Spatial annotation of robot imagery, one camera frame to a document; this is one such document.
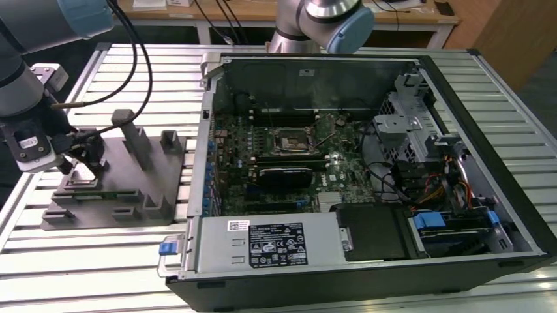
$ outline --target small label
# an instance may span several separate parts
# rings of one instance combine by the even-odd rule
[[[36,145],[38,145],[38,140],[36,139],[36,137],[26,138],[18,142],[18,146],[21,147],[21,149],[34,147]]]
[[[252,268],[307,264],[302,223],[252,225],[248,228]]]
[[[312,77],[315,75],[315,70],[304,69],[299,70],[299,77]]]
[[[247,230],[249,227],[248,220],[229,220],[228,221],[228,231]]]
[[[169,18],[192,18],[191,14],[168,14]]]

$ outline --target wooden table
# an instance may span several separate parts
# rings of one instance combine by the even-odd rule
[[[193,26],[197,29],[199,43],[211,44],[209,24],[204,20],[195,5],[191,7],[168,6],[159,11],[133,11],[131,8],[133,0],[119,0],[120,6],[135,25],[147,26]],[[220,12],[213,0],[199,0],[203,11],[216,27],[228,27],[228,22]],[[244,27],[275,27],[276,4],[264,0],[229,0],[240,23]],[[410,10],[408,13],[376,12],[374,30],[379,31],[424,31],[432,36],[427,48],[442,48],[454,26],[459,23],[457,16],[440,15],[435,9],[432,0],[423,5],[427,12]]]

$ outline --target motherboard chip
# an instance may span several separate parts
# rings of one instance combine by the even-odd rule
[[[280,130],[278,132],[279,147],[288,150],[307,150],[307,133],[303,129]]]
[[[275,155],[310,155],[315,151],[311,133],[307,128],[279,129],[274,138]]]

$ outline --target power supply label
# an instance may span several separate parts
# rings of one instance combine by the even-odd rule
[[[249,225],[249,266],[255,269],[307,264],[302,223]]]

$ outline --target gray robot arm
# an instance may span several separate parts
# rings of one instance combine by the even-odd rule
[[[354,53],[374,27],[374,14],[360,0],[280,0],[268,52]]]
[[[21,55],[112,27],[105,0],[0,0],[0,128],[21,171],[66,162],[50,140],[76,131]]]

